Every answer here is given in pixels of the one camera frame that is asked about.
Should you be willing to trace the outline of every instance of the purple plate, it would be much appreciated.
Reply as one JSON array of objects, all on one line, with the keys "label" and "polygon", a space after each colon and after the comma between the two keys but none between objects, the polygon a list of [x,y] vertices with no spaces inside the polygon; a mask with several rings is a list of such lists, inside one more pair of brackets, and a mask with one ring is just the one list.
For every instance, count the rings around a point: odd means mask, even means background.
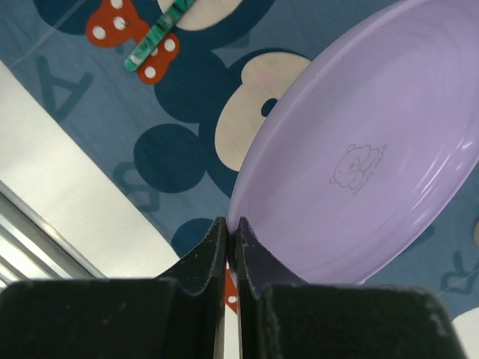
[{"label": "purple plate", "polygon": [[479,1],[408,0],[333,43],[241,167],[240,216],[298,276],[362,283],[411,244],[479,159]]}]

